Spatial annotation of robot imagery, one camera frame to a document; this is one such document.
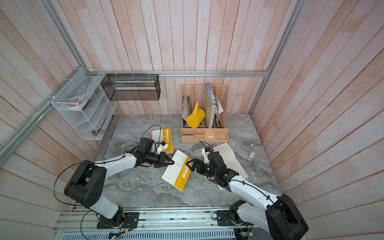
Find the white orange notebook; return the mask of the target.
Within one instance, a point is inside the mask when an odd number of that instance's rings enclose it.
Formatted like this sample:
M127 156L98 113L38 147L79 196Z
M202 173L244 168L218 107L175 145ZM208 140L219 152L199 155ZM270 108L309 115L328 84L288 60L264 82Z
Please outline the white orange notebook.
M187 166L187 162L192 159L180 150L177 150L174 153L172 160L175 163L167 167L162 179L179 191L183 191L191 174L191 170Z
M168 145L168 147L163 150L167 155L174 153L172 128L153 130L151 131L151 138L155 141L156 144L165 142Z

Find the cream notebook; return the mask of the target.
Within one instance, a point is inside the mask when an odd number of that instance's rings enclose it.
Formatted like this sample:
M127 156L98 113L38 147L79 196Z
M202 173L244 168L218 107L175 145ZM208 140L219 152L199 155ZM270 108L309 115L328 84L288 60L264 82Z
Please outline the cream notebook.
M235 193L238 195L241 195L244 193L249 193L251 191L251 188L253 187L253 185L251 185L246 180L247 177L243 176L243 174L245 173L245 170L242 168L239 161L236 159L235 153L231 149L231 147L229 147L228 144L222 144L222 145L219 145L219 146L213 148L213 152L219 152L220 155L222 156L226 166L229 169L232 169L232 170L239 173L239 176L233 177L232 180L229 182L229 186L231 189L229 192L232 192L232 193Z

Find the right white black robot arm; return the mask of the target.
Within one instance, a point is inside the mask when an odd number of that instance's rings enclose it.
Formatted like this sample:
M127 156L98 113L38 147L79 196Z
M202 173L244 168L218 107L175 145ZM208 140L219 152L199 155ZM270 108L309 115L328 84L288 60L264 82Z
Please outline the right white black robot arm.
M251 184L228 168L219 152L210 152L207 159L207 163L193 159L186 165L192 172L241 197L228 210L217 213L219 225L256 226L270 233L274 240L300 240L308 232L308 224L288 195L277 196Z

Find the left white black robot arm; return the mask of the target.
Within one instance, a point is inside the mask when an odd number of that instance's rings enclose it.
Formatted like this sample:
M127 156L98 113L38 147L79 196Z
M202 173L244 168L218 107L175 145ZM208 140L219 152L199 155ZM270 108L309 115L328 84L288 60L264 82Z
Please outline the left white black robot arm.
M155 141L141 138L139 144L121 156L101 162L85 160L80 163L64 189L64 194L85 208L99 214L112 228L125 224L122 207L103 194L105 180L122 171L136 167L162 168L175 162L165 152L154 152Z

